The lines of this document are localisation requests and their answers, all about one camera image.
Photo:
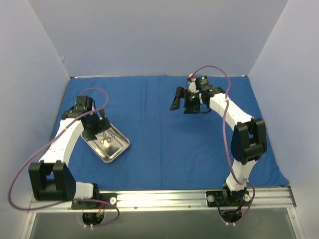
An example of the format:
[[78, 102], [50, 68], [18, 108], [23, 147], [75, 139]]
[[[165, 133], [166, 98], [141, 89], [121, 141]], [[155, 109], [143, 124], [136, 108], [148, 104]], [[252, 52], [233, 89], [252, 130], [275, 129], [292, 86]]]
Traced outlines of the steel forceps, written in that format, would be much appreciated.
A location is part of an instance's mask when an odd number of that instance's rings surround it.
[[116, 137], [116, 133], [112, 128], [109, 128], [105, 131], [105, 141], [107, 143], [110, 143], [113, 141], [113, 139]]

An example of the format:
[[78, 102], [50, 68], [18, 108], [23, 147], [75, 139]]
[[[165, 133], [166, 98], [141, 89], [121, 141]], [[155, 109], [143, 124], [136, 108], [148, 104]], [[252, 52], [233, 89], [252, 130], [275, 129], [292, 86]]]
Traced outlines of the steel surgical scissors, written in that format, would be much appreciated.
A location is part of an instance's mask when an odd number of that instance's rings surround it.
[[110, 143], [112, 141], [113, 141], [113, 135], [109, 133], [107, 130], [101, 133], [101, 138], [99, 140], [101, 144], [105, 144], [106, 142]]

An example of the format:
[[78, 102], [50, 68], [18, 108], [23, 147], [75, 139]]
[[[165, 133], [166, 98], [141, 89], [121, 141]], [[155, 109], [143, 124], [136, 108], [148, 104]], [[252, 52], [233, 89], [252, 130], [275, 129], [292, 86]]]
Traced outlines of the stainless steel instrument tray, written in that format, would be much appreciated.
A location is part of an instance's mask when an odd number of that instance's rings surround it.
[[116, 133], [116, 137], [110, 143], [101, 144], [99, 142], [101, 133], [97, 135], [97, 139], [82, 139], [89, 147], [102, 159], [105, 163], [111, 163], [120, 156], [130, 146], [130, 141], [125, 137], [113, 124], [110, 128]]

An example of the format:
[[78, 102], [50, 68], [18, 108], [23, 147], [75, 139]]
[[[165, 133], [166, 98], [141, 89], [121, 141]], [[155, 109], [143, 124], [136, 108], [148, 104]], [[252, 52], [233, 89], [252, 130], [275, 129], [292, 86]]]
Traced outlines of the blue surgical cloth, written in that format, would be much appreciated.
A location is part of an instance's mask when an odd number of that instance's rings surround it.
[[222, 130], [215, 113], [171, 111], [177, 87], [185, 76], [72, 78], [60, 112], [75, 104], [80, 93], [104, 106], [110, 122], [130, 141], [129, 148], [105, 163], [79, 139], [69, 170], [80, 182], [103, 190], [185, 190], [220, 188], [229, 175], [224, 142], [232, 130]]

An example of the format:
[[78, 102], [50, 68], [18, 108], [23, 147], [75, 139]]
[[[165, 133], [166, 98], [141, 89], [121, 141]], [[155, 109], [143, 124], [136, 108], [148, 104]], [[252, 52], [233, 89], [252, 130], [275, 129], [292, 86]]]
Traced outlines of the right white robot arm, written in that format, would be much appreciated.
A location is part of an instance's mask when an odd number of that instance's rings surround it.
[[226, 157], [231, 166], [221, 193], [226, 205], [234, 205], [239, 200], [238, 191], [244, 190], [250, 173], [256, 162], [267, 151], [266, 125], [263, 119], [254, 118], [238, 107], [220, 87], [213, 87], [207, 76], [188, 77], [188, 86], [178, 87], [170, 110], [179, 109], [180, 100], [184, 99], [184, 113], [198, 114], [201, 105], [222, 117], [222, 129], [230, 126], [233, 131], [231, 143], [224, 142]]

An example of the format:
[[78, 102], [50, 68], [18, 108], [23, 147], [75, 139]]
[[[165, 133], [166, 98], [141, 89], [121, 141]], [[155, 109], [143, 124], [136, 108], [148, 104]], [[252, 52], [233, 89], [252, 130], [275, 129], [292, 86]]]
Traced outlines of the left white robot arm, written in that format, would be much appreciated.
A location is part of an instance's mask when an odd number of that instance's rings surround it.
[[95, 110], [91, 97], [78, 96], [75, 106], [62, 114], [59, 130], [38, 163], [31, 163], [28, 172], [33, 194], [38, 201], [82, 200], [89, 209], [100, 205], [96, 183], [75, 181], [68, 168], [70, 156], [79, 137], [97, 139], [110, 123], [103, 109]]

